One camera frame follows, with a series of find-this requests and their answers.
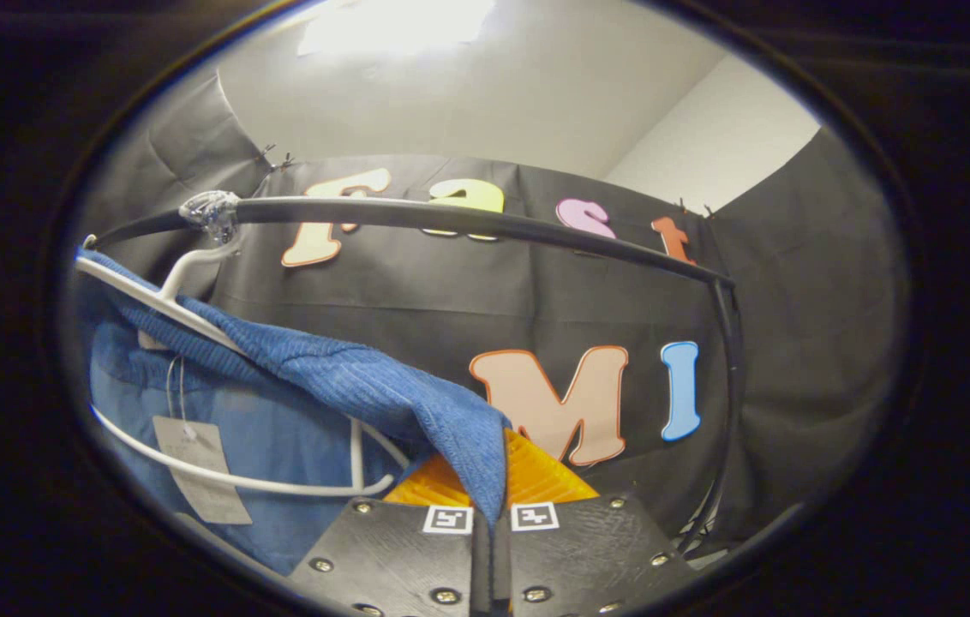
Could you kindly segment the white hanger with clear hook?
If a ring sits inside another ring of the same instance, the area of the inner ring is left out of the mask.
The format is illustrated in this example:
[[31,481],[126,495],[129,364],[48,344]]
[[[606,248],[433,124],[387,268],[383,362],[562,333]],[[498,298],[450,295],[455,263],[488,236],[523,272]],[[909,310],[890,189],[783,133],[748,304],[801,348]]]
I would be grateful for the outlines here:
[[[141,304],[148,306],[153,311],[174,320],[181,326],[187,327],[199,335],[207,337],[221,344],[231,351],[239,354],[241,348],[234,343],[221,329],[214,326],[211,321],[203,319],[190,309],[185,309],[178,301],[178,294],[186,278],[188,270],[198,265],[207,263],[218,263],[226,261],[233,256],[243,246],[243,234],[238,230],[239,224],[236,218],[236,211],[241,204],[241,198],[233,192],[212,190],[200,192],[192,198],[184,201],[178,208],[178,215],[181,222],[192,224],[198,230],[203,231],[218,242],[215,249],[198,249],[190,251],[179,258],[176,265],[169,271],[166,281],[157,291],[152,291],[147,286],[137,284],[128,277],[121,276],[120,273],[112,271],[110,268],[100,265],[96,261],[90,261],[87,257],[76,259],[75,269],[79,273],[89,274],[90,277],[104,282],[112,289],[134,298]],[[143,444],[136,438],[126,434],[124,430],[113,424],[110,419],[102,415],[100,411],[94,410],[94,416],[98,422],[118,438],[123,444],[143,454],[159,464],[168,466],[172,471],[178,471],[195,479],[206,480],[214,483],[226,485],[233,488],[257,489],[257,491],[315,497],[353,497],[378,494],[383,489],[390,488],[395,481],[392,474],[386,474],[378,482],[367,484],[364,481],[364,457],[363,457],[363,435],[382,446],[392,460],[402,469],[407,469],[410,461],[405,453],[395,446],[390,440],[380,434],[378,429],[363,424],[358,419],[350,422],[350,473],[351,484],[349,487],[312,487],[312,485],[292,484],[285,482],[273,482],[259,479],[250,479],[245,476],[235,476],[235,474],[214,471],[206,466],[191,464],[169,454],[153,449],[151,446]]]

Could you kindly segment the blue corduroy jacket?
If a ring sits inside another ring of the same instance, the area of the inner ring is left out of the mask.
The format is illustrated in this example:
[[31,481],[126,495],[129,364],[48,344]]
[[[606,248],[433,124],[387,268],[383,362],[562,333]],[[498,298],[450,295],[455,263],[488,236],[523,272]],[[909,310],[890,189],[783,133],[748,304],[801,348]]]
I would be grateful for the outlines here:
[[347,488],[350,423],[379,430],[398,464],[363,436],[367,482],[405,479],[434,454],[453,468],[489,526],[506,508],[510,422],[465,387],[376,349],[237,317],[195,298],[179,304],[221,329],[228,349],[98,279],[71,286],[94,409],[145,446],[209,433],[227,471],[249,479]]

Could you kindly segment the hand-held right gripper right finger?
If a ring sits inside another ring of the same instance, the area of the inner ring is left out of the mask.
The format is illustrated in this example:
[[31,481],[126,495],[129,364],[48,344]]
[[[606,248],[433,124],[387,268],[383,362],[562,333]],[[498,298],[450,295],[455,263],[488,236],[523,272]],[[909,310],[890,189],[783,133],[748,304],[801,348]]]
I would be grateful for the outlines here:
[[622,617],[698,577],[638,497],[598,493],[506,431],[507,508],[492,544],[496,617]]

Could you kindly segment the black backdrop stand legs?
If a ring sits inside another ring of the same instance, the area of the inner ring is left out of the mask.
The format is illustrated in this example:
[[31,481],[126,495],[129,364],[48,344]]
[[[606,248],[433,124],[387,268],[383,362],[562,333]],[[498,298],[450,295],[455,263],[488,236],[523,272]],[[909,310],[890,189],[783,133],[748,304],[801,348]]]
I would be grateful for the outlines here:
[[713,482],[696,511],[687,520],[687,524],[677,532],[674,537],[674,550],[680,557],[686,557],[708,538],[719,514],[723,495],[723,485]]

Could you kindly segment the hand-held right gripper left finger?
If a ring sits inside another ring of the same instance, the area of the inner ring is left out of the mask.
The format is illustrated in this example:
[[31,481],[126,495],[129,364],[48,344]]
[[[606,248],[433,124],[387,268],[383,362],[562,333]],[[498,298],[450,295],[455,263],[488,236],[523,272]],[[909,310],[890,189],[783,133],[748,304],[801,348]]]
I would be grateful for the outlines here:
[[363,617],[488,617],[488,521],[435,454],[383,499],[356,497],[288,579]]

